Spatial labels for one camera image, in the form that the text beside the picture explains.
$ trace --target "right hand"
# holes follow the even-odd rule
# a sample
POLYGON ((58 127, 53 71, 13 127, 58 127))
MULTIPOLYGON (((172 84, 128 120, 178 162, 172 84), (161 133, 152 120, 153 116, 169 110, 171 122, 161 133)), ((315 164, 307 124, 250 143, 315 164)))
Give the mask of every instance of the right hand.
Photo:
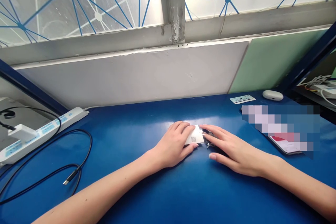
POLYGON ((263 152, 236 135, 214 125, 200 125, 211 131, 218 138, 208 134, 204 136, 211 143, 222 149, 229 157, 219 153, 210 153, 209 158, 226 165, 231 170, 252 177, 264 177, 269 166, 276 163, 280 157, 263 152))

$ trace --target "fingernail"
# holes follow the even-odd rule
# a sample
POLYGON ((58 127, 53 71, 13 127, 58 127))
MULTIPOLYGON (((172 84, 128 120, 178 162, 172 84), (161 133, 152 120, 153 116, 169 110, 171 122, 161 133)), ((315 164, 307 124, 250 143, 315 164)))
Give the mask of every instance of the fingernail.
POLYGON ((210 153, 210 154, 209 154, 209 158, 210 158, 210 159, 213 159, 213 160, 216 160, 217 156, 214 155, 214 154, 212 154, 212 153, 210 153))

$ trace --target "peeling paint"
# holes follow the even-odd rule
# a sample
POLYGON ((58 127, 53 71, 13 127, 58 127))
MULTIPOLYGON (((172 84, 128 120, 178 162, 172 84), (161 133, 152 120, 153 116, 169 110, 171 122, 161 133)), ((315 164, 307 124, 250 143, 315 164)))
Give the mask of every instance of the peeling paint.
POLYGON ((173 6, 172 8, 172 16, 174 20, 172 22, 172 35, 173 35, 173 44, 183 43, 184 38, 184 17, 183 17, 184 6, 179 7, 176 5, 176 9, 173 6))

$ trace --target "white cable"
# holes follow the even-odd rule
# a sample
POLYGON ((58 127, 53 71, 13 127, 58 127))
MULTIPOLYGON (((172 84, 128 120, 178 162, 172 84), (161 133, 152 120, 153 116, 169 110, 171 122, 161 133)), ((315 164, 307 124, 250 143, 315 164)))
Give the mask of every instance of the white cable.
POLYGON ((100 106, 88 107, 88 108, 85 108, 85 109, 83 109, 83 110, 86 111, 86 110, 88 110, 88 109, 93 109, 94 107, 100 107, 100 106))
POLYGON ((325 89, 336 89, 336 87, 325 87, 325 88, 322 88, 321 90, 320 90, 320 93, 321 93, 321 96, 322 96, 322 98, 326 101, 326 102, 328 102, 328 103, 330 103, 331 105, 333 105, 334 107, 336 107, 336 104, 334 104, 334 103, 332 103, 331 101, 328 101, 327 100, 327 98, 324 96, 324 94, 323 94, 323 90, 325 90, 325 89))

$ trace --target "finger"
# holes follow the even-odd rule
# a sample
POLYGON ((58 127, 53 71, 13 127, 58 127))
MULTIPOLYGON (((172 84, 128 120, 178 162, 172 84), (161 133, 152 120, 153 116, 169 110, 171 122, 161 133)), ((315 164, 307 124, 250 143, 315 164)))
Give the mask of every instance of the finger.
POLYGON ((181 160, 185 159, 197 147, 198 147, 197 143, 192 143, 189 144, 187 147, 185 147, 180 154, 181 160))
POLYGON ((194 125, 187 126, 182 133, 183 139, 187 140, 188 136, 191 134, 191 132, 195 129, 194 125))
POLYGON ((215 134, 218 138, 221 140, 224 140, 226 137, 226 134, 224 134, 222 131, 214 127, 213 125, 202 125, 201 128, 211 131, 213 134, 215 134))
POLYGON ((209 158, 216 160, 218 163, 221 163, 229 167, 231 170, 235 170, 238 166, 238 163, 236 161, 232 160, 229 157, 218 154, 218 153, 210 153, 209 158))
POLYGON ((177 127, 176 131, 177 131, 178 133, 182 134, 182 131, 184 130, 184 128, 187 127, 187 126, 189 126, 189 125, 190 125, 190 123, 188 123, 188 122, 183 122, 183 123, 181 123, 181 124, 177 127))
POLYGON ((223 129, 223 128, 221 128, 221 127, 218 127, 218 126, 216 126, 216 125, 200 124, 199 126, 200 126, 201 128, 204 128, 204 127, 209 126, 209 127, 211 127, 211 128, 216 128, 216 129, 218 129, 219 131, 221 131, 221 132, 224 133, 224 134, 230 134, 229 131, 226 131, 225 129, 223 129))
POLYGON ((173 127, 173 125, 174 125, 174 124, 171 124, 171 125, 169 126, 169 128, 167 129, 167 131, 171 130, 171 128, 173 127))
POLYGON ((206 139, 208 139, 211 143, 213 143, 214 145, 216 145, 217 147, 219 147, 220 149, 222 149, 223 151, 225 151, 226 149, 226 143, 216 137, 210 136, 208 134, 204 134, 203 135, 206 139))
POLYGON ((171 130, 173 130, 173 131, 176 130, 177 127, 178 127, 181 123, 183 123, 183 122, 182 122, 182 121, 174 122, 173 125, 171 126, 171 130))

